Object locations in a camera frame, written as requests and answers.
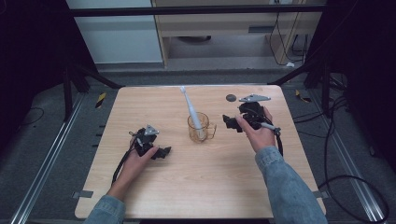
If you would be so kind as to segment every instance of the denim jacket sleeve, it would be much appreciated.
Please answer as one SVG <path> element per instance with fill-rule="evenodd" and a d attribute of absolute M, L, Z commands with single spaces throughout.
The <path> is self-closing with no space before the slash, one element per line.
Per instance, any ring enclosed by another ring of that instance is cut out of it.
<path fill-rule="evenodd" d="M 124 216 L 124 203 L 113 196 L 104 195 L 85 219 L 84 224 L 122 223 Z"/>
<path fill-rule="evenodd" d="M 255 159 L 268 188 L 276 224 L 327 223 L 312 191 L 276 147 L 262 148 Z"/>

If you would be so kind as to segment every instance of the gray floor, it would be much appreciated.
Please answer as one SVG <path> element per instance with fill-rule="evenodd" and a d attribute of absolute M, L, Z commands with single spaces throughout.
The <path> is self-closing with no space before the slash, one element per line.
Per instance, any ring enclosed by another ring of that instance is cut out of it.
<path fill-rule="evenodd" d="M 276 64 L 263 36 L 229 38 L 212 36 L 212 39 L 206 42 L 175 38 L 173 45 L 166 68 L 139 68 L 133 73 L 103 73 L 103 75 L 127 86 L 265 84 L 285 76 L 293 69 Z M 38 223 L 80 221 L 74 216 L 77 200 L 73 199 L 71 194 L 73 191 L 81 190 L 84 185 L 95 154 L 95 145 L 100 141 L 100 136 L 97 134 L 103 132 L 101 126 L 106 124 L 117 95 L 117 90 L 112 90 L 91 78 L 88 80 L 91 89 L 89 93 L 84 94 L 77 121 L 64 142 L 62 151 L 29 216 L 31 220 L 39 220 Z M 295 90 L 305 92 L 303 80 L 304 75 L 301 75 L 282 86 L 293 117 L 318 112 L 315 103 L 306 103 L 295 96 Z M 94 105 L 103 91 L 106 92 L 106 99 L 102 107 L 96 109 Z M 314 98 L 318 91 L 319 88 L 313 89 L 307 94 Z M 332 98 L 335 99 L 340 95 L 341 92 L 332 91 Z M 20 131 L 9 144 L 12 154 L 1 161 L 0 220 L 4 223 L 7 223 L 21 204 L 63 124 L 62 85 L 39 93 L 32 106 L 42 108 L 44 115 L 32 124 L 21 126 Z M 34 121 L 40 116 L 41 110 L 34 109 L 27 115 L 26 122 Z M 396 223 L 396 214 L 393 212 L 396 211 L 396 198 L 393 193 L 396 190 L 396 175 L 383 158 L 370 156 L 367 142 L 355 120 L 344 107 L 339 108 L 335 113 L 335 127 L 364 179 L 376 185 L 387 199 L 391 211 L 389 223 Z M 296 124 L 296 128 L 300 132 L 314 177 L 320 184 L 324 181 L 323 136 L 327 132 L 324 119 L 299 123 Z M 333 142 L 329 144 L 328 169 L 329 176 L 346 173 Z M 336 181 L 332 184 L 332 190 L 341 200 L 342 205 L 358 216 L 367 218 L 349 180 Z M 325 199 L 324 202 L 327 218 L 331 223 L 360 223 L 343 212 L 332 199 Z"/>

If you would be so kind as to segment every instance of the wooden table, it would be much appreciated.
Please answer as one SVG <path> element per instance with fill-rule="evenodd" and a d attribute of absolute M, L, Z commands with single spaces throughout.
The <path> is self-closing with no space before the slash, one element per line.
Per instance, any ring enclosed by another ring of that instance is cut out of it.
<path fill-rule="evenodd" d="M 273 217 L 262 173 L 254 161 L 244 133 L 227 129 L 222 115 L 239 113 L 241 102 L 226 101 L 227 94 L 241 98 L 251 93 L 270 96 L 261 102 L 279 126 L 284 158 L 309 188 L 318 190 L 304 154 L 282 90 L 278 86 L 186 86 L 196 111 L 217 124 L 213 139 L 202 144 L 189 138 L 189 111 L 184 95 L 174 87 L 126 87 L 120 89 L 97 149 L 77 217 L 87 217 L 106 194 L 131 135 L 152 125 L 160 131 L 154 144 L 172 147 L 165 159 L 150 161 L 126 197 L 129 218 L 270 218 Z M 324 205 L 318 199 L 323 211 Z"/>

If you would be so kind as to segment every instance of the person's right hand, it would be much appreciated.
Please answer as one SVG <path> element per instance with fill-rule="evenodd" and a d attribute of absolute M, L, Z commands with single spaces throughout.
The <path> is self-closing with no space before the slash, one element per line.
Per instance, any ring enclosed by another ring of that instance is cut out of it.
<path fill-rule="evenodd" d="M 272 115 L 266 107 L 264 108 L 264 114 L 265 117 L 272 121 Z M 275 146 L 275 135 L 272 130 L 267 128 L 254 130 L 240 115 L 237 115 L 235 118 L 242 130 L 247 134 L 247 138 L 255 152 L 258 152 L 264 147 Z"/>

